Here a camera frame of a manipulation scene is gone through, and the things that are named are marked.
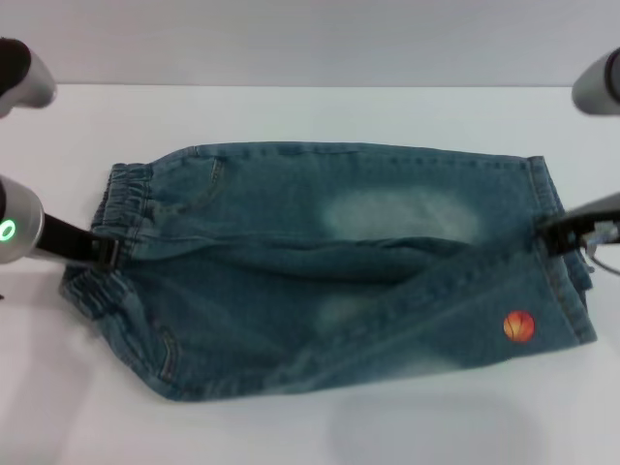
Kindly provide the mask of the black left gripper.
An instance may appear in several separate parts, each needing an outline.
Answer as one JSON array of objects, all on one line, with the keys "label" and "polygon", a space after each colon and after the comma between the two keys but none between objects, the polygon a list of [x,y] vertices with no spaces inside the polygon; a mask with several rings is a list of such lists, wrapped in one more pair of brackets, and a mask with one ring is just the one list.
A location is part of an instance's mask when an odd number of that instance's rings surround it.
[{"label": "black left gripper", "polygon": [[92,232],[77,228],[51,215],[45,215],[33,257],[68,264],[116,267],[119,251],[119,240],[99,240]]}]

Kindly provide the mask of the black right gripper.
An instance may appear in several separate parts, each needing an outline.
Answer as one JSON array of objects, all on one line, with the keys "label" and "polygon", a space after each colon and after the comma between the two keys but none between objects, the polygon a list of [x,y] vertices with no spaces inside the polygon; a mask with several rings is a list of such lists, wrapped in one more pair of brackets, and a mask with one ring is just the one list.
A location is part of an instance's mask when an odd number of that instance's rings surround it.
[{"label": "black right gripper", "polygon": [[562,256],[580,248],[581,231],[592,231],[598,223],[618,223],[620,194],[589,202],[567,214],[548,218],[537,226],[537,233],[550,256]]}]

